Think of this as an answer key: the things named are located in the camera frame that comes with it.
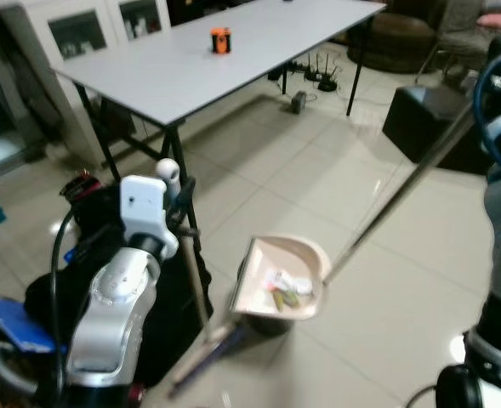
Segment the small grey cylinder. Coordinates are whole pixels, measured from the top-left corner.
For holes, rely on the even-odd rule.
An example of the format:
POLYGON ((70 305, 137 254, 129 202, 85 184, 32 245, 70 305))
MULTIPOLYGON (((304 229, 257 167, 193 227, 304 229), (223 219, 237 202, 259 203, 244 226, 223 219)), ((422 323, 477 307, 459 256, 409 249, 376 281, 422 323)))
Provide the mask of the small grey cylinder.
POLYGON ((293 114, 301 114, 305 111, 305 106, 308 102, 308 94, 306 92, 294 93, 289 102, 289 112, 293 114))

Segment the orange and black device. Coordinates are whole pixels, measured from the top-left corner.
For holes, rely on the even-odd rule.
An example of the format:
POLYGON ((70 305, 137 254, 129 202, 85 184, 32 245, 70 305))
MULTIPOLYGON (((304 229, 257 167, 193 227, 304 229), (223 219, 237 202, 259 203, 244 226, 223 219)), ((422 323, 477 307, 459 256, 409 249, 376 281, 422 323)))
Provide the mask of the orange and black device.
POLYGON ((230 27, 213 27, 210 31, 212 54, 224 55, 231 53, 230 27))

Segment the black cube ottoman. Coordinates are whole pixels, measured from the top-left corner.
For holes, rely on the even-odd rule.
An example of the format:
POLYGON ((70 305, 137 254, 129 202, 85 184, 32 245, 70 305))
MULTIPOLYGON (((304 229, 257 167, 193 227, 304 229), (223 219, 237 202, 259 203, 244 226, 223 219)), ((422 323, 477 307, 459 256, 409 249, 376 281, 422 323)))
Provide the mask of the black cube ottoman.
MULTIPOLYGON (((399 87, 391 99, 382 133, 406 158, 417 163, 467 104, 467 98, 448 87, 399 87)), ((492 159, 485 155, 475 131, 468 132, 437 164, 444 170, 476 175, 487 174, 491 165, 492 159)))

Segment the white-handled broom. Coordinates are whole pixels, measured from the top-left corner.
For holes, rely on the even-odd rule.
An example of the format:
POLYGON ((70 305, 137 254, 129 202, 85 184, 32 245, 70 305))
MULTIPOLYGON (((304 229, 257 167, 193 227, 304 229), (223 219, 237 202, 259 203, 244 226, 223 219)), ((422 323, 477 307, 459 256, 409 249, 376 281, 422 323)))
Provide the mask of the white-handled broom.
MULTIPOLYGON (((171 205, 179 198, 179 179, 181 168, 176 160, 164 158, 156 166, 157 177, 166 183, 166 197, 171 205)), ((191 283, 193 303, 195 303, 198 318, 201 323, 202 342, 196 346, 191 357, 175 371, 173 384, 168 391, 169 400, 180 397, 191 385, 199 380, 212 365, 219 362, 242 343, 246 337, 245 329, 235 321, 227 320, 215 326, 208 314, 206 288, 201 280, 199 250, 191 247, 189 238, 179 238, 179 252, 185 260, 185 271, 191 283)))

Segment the grey folding table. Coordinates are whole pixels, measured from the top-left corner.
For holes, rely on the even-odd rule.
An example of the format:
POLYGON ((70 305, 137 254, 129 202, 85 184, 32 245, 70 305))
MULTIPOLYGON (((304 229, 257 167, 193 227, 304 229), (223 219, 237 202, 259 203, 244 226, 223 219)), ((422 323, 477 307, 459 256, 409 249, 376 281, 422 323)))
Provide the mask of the grey folding table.
POLYGON ((157 128, 163 147, 122 136, 153 160, 173 158, 188 178, 179 126, 200 109, 356 25, 386 5, 372 0, 253 0, 56 69, 87 100, 90 92, 157 128), (231 53, 212 54, 210 31, 230 27, 231 53))

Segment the black router with antennas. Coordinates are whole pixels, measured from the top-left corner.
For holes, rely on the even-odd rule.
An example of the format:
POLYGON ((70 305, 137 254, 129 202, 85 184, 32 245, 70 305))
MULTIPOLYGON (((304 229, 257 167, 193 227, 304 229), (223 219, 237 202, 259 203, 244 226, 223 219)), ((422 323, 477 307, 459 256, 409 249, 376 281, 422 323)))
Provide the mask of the black router with antennas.
POLYGON ((304 79, 313 82, 320 92, 332 93, 339 89, 339 66, 335 65, 332 57, 331 54, 316 52, 313 57, 308 57, 305 63, 304 79))

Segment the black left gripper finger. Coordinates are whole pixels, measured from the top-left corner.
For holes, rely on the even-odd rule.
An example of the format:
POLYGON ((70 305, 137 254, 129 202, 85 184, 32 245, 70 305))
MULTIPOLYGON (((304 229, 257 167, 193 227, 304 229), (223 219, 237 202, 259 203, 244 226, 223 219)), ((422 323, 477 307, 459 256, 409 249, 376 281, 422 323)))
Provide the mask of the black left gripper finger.
POLYGON ((179 179, 179 229, 198 230, 195 194, 198 180, 193 176, 179 179))

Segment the dark brown pouf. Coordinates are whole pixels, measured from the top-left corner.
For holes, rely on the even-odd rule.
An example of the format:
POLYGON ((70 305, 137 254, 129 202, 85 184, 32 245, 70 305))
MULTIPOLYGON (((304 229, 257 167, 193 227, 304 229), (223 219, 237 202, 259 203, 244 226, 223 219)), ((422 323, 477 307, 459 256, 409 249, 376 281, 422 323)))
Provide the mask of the dark brown pouf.
POLYGON ((424 64, 443 17, 441 5, 389 7, 373 19, 370 30, 359 25, 348 31, 346 55, 368 69, 413 74, 424 64))

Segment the black power strip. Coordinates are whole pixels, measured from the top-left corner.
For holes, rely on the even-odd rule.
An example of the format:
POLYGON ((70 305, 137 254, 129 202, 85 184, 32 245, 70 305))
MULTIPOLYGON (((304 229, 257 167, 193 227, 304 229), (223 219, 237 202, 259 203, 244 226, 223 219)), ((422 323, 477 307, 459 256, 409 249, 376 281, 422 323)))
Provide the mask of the black power strip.
POLYGON ((298 61, 288 61, 285 65, 280 65, 278 67, 274 67, 273 70, 270 70, 269 73, 266 74, 266 78, 269 81, 276 82, 278 79, 284 77, 284 75, 288 73, 293 73, 294 71, 299 71, 299 73, 304 73, 304 71, 308 70, 308 65, 305 63, 300 63, 298 61))

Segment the blue plastic object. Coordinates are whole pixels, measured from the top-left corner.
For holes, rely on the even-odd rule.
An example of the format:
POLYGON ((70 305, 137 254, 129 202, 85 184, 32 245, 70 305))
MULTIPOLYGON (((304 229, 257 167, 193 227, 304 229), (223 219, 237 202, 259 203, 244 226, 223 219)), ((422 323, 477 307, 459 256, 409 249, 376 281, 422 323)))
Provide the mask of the blue plastic object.
POLYGON ((25 353, 51 354, 54 349, 52 335, 16 299, 0 297, 0 332, 25 353))

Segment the green wrapper scrap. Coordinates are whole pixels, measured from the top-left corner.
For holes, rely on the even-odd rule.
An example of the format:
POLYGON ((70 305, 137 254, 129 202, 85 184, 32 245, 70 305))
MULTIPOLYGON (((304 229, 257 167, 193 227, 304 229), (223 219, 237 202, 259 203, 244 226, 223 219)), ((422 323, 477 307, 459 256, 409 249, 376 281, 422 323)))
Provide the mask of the green wrapper scrap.
POLYGON ((302 306, 300 295, 292 289, 273 287, 270 289, 270 295, 278 314, 285 310, 296 310, 302 306))

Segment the beige long-handled dustpan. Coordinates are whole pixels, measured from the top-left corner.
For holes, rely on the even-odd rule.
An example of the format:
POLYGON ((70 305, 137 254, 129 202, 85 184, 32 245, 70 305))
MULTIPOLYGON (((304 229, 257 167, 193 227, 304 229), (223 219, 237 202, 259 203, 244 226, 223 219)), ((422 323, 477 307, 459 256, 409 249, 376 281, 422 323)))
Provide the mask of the beige long-handled dustpan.
POLYGON ((383 203, 374 217, 363 223, 362 229, 339 259, 332 260, 319 244, 297 235, 258 235, 251 238, 240 264, 230 312, 238 315, 247 326, 253 326, 261 332, 288 332, 294 323, 315 318, 327 302, 327 289, 339 272, 350 264, 371 235, 389 220, 390 215, 416 190, 418 184, 428 178, 430 170, 445 158, 446 153, 471 129, 483 128, 483 122, 479 104, 464 106, 430 148, 430 152, 403 179, 401 186, 383 203), (275 308, 263 310, 255 307, 255 300, 270 296, 265 277, 277 269, 285 269, 290 275, 310 277, 315 282, 315 291, 309 296, 300 297, 302 306, 299 309, 277 312, 275 308))

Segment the white glass-door cabinet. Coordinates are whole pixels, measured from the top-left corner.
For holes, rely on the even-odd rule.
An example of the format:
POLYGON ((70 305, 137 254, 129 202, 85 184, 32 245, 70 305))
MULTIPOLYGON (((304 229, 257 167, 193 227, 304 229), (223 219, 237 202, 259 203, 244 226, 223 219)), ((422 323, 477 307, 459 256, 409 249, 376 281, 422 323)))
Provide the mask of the white glass-door cabinet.
POLYGON ((71 81, 56 69, 97 51, 171 30, 166 0, 0 0, 0 16, 62 116, 62 146, 88 166, 103 162, 100 143, 71 81))

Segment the white paper scrap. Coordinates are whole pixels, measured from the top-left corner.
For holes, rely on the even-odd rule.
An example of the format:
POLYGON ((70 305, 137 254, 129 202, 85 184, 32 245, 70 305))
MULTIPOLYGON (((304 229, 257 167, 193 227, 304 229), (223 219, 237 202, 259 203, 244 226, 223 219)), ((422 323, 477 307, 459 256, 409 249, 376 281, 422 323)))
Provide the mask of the white paper scrap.
POLYGON ((265 282, 269 289, 278 289, 286 294, 309 296, 315 291, 315 282, 310 277, 290 275, 285 269, 267 273, 265 282))

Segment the small red object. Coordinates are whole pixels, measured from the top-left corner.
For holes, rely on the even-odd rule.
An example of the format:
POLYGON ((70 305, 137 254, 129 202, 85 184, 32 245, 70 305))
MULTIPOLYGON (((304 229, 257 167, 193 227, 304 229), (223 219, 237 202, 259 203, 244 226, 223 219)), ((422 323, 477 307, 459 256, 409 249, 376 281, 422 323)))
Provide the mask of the small red object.
POLYGON ((77 173, 75 178, 64 183, 62 188, 60 188, 59 195, 65 201, 75 205, 77 201, 83 201, 84 198, 92 195, 97 190, 102 190, 103 187, 104 183, 102 180, 84 168, 77 173))

